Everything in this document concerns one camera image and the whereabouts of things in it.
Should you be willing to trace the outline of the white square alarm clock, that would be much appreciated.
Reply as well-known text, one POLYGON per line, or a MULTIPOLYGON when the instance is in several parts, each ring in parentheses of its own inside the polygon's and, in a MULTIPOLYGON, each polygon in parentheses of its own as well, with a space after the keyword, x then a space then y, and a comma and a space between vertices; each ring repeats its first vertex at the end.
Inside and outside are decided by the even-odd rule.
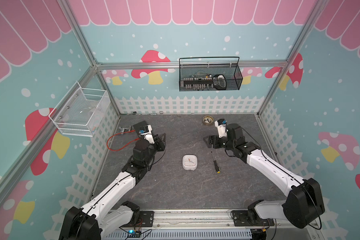
POLYGON ((183 169, 186 171, 194 171, 198 166, 198 159, 195 155, 184 155, 182 160, 183 169))

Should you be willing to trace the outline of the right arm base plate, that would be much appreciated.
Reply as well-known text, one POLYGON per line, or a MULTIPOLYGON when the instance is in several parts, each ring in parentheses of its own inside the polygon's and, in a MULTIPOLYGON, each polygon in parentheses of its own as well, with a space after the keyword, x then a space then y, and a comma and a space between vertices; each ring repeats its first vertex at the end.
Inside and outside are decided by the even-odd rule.
POLYGON ((231 211, 231 218, 235 227, 262 227, 267 229, 275 225, 273 219, 261 219, 249 210, 233 210, 231 211))

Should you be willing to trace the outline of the black yellow screwdriver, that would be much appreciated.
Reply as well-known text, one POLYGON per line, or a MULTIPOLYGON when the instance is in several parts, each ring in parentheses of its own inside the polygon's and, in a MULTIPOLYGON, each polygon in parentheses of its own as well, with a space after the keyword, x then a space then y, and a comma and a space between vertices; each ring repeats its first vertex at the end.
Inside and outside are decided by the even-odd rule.
POLYGON ((216 170, 216 172, 219 174, 219 173, 221 172, 221 170, 220 170, 220 167, 219 167, 219 165, 218 165, 218 163, 217 163, 217 160, 216 160, 213 152, 211 152, 211 156, 212 156, 212 158, 213 158, 215 170, 216 170))

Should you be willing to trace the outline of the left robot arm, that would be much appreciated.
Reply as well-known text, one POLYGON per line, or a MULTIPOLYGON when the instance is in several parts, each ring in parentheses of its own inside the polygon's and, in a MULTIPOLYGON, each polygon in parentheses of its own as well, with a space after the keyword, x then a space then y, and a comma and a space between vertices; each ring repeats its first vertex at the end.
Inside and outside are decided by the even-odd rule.
POLYGON ((80 208, 72 207, 65 214, 60 240, 101 240, 124 225, 137 225, 140 208, 126 201, 117 210, 112 207, 133 189, 150 171, 157 152, 166 149, 166 134, 153 135, 153 143, 141 136, 115 180, 100 194, 80 208))

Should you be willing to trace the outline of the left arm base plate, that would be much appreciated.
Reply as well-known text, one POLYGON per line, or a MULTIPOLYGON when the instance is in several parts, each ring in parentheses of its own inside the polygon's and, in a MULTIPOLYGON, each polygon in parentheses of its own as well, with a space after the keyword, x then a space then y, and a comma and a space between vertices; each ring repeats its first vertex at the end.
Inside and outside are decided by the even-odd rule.
POLYGON ((133 213, 132 219, 125 225, 121 225, 122 228, 147 228, 153 226, 154 211, 139 211, 138 214, 133 213))

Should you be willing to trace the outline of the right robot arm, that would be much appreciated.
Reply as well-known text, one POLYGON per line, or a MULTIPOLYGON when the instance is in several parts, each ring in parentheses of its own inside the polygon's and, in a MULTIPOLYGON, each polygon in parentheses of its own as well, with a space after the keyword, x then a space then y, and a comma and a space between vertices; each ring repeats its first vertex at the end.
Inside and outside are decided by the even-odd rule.
POLYGON ((283 201, 258 200, 249 205, 246 214, 251 225, 257 221, 279 219, 303 229, 321 219, 325 205, 321 186, 316 180, 304 179, 277 163, 256 140, 246 140, 248 132, 240 125, 227 124, 225 119, 219 119, 215 121, 215 127, 218 134, 203 139, 208 148, 232 152, 232 158, 258 170, 286 196, 283 201))

